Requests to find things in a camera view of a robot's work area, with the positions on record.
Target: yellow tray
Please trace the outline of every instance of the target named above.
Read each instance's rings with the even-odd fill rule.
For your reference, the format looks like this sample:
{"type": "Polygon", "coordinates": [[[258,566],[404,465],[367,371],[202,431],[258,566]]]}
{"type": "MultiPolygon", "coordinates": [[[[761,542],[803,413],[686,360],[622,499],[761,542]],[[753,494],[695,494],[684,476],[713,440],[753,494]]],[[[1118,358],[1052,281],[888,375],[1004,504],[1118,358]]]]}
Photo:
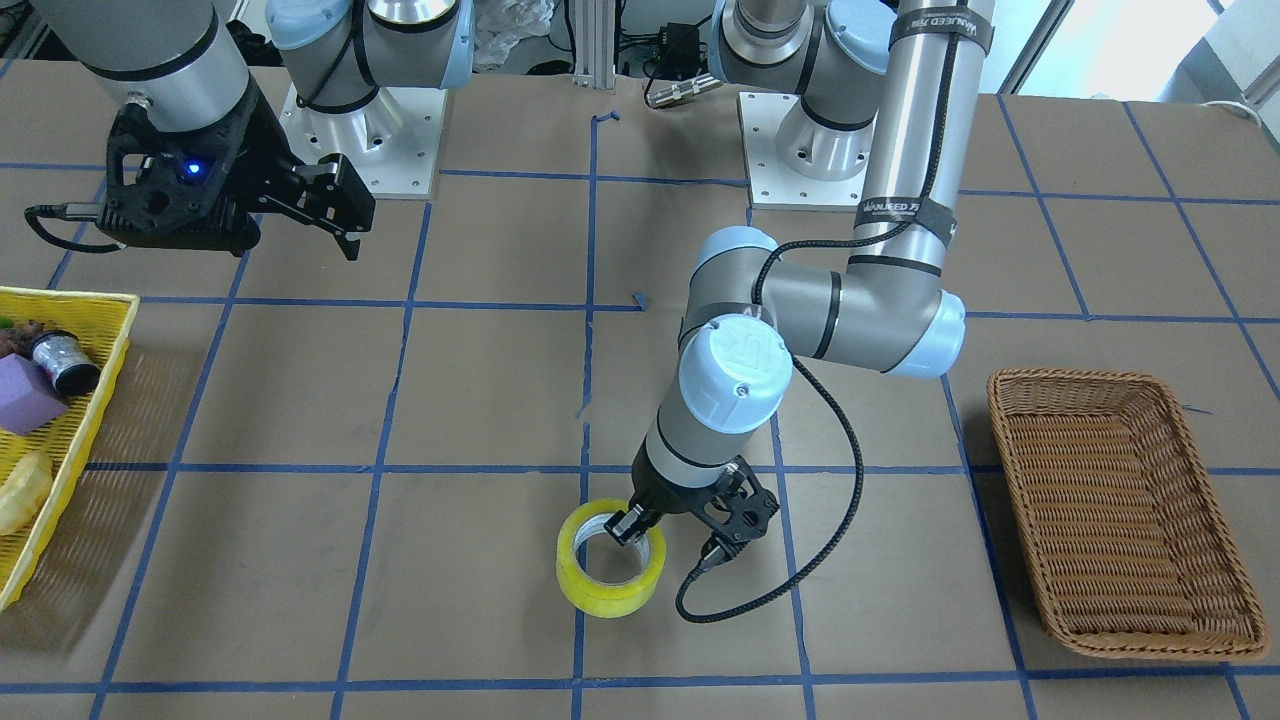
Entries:
{"type": "Polygon", "coordinates": [[[124,363],[129,327],[138,311],[136,295],[99,292],[58,292],[0,286],[0,316],[15,323],[38,320],[51,328],[68,331],[79,338],[81,347],[99,368],[102,377],[97,389],[87,396],[69,398],[69,409],[54,421],[26,437],[0,430],[0,480],[23,455],[40,450],[54,461],[54,487],[49,501],[32,523],[10,536],[0,537],[0,609],[8,607],[22,594],[23,585],[36,570],[36,561],[54,534],[58,518],[76,489],[76,482],[88,461],[93,437],[102,424],[102,413],[115,391],[115,378],[124,363]]]}

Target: metal connector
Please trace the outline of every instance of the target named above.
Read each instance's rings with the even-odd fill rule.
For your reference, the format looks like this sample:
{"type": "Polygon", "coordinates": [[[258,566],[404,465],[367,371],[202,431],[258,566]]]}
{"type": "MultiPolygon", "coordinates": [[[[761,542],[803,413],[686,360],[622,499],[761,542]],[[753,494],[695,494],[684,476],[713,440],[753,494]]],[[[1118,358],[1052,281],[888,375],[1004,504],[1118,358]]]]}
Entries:
{"type": "Polygon", "coordinates": [[[710,73],[703,73],[700,76],[672,83],[662,90],[655,90],[645,97],[653,108],[669,108],[695,95],[710,92],[722,85],[724,83],[710,73]]]}

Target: velcro strap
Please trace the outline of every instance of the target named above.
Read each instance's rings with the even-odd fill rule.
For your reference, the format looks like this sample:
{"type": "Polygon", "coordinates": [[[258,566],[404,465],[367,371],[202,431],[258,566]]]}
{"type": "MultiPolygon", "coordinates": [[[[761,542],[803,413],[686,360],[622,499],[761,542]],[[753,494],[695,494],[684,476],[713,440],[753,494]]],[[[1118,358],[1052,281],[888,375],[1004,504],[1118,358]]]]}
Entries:
{"type": "Polygon", "coordinates": [[[982,51],[991,54],[991,38],[996,28],[970,8],[924,8],[899,15],[893,22],[888,45],[922,32],[955,33],[978,44],[982,51]]]}
{"type": "Polygon", "coordinates": [[[929,197],[868,197],[858,204],[854,227],[869,223],[915,223],[947,247],[956,234],[956,214],[929,197]]]}

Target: purple block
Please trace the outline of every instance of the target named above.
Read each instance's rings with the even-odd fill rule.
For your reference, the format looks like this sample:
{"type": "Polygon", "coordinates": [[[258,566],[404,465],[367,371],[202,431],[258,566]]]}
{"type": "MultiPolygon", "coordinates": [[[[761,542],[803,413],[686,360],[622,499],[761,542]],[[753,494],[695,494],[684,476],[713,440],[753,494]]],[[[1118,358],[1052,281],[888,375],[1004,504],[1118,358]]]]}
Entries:
{"type": "Polygon", "coordinates": [[[31,360],[0,357],[0,428],[24,436],[65,411],[67,405],[31,360]]]}

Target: tape roll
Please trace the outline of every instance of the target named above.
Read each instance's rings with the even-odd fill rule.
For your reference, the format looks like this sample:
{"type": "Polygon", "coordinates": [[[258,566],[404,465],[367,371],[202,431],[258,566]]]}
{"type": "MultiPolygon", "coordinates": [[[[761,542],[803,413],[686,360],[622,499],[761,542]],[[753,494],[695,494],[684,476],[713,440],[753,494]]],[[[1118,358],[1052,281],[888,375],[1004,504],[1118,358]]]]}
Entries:
{"type": "Polygon", "coordinates": [[[556,539],[556,579],[561,592],[575,607],[594,618],[622,618],[640,610],[653,597],[667,562],[667,541],[662,530],[650,528],[631,546],[639,553],[641,565],[635,578],[625,583],[604,583],[582,570],[577,564],[577,550],[589,538],[604,534],[604,523],[620,510],[627,510],[627,501],[607,498],[588,502],[564,520],[556,539]]]}

